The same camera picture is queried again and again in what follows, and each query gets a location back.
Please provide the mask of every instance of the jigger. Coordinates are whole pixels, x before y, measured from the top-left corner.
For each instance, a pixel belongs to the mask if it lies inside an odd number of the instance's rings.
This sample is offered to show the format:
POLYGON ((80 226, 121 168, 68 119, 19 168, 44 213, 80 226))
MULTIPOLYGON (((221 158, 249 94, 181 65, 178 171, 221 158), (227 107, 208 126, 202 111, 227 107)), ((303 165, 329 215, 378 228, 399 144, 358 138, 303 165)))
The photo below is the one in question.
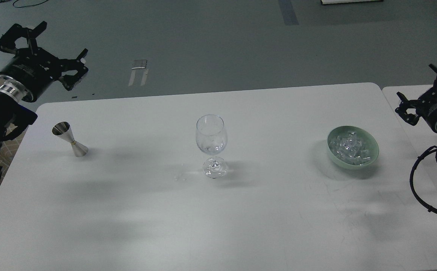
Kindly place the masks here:
POLYGON ((73 153, 76 157, 84 156, 88 152, 88 148, 85 145, 74 140, 69 123, 58 123, 53 127, 52 132, 55 136, 60 137, 71 144, 71 148, 73 149, 73 153))

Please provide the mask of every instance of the empty wine glass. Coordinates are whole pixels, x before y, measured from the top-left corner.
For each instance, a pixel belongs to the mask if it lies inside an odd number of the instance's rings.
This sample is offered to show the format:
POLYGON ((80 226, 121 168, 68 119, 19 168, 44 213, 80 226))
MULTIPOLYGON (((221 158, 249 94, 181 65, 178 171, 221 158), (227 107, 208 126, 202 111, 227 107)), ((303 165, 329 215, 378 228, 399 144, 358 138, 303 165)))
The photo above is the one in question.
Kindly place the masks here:
POLYGON ((219 154, 227 146, 227 131, 222 118, 217 115, 205 115, 198 119, 196 142, 200 151, 212 155, 203 164, 203 172, 207 177, 216 179, 227 173, 227 163, 219 154))

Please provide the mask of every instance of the floor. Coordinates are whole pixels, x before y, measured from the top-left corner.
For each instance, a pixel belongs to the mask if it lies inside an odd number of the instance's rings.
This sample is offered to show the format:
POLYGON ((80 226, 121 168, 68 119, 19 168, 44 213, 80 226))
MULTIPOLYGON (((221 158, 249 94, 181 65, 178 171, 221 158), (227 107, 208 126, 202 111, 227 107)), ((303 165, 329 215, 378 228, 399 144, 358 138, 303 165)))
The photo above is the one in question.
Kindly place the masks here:
MULTIPOLYGON (((55 82, 35 103, 21 102, 33 111, 73 100, 354 82, 432 84, 428 65, 437 64, 437 1, 430 0, 0 3, 0 36, 15 23, 33 28, 41 21, 48 27, 38 46, 71 59, 87 48, 90 71, 70 92, 55 82), (146 69, 132 70, 142 59, 146 69)), ((11 57, 0 52, 0 69, 11 57)), ((19 140, 3 148, 5 167, 17 146, 19 140)))

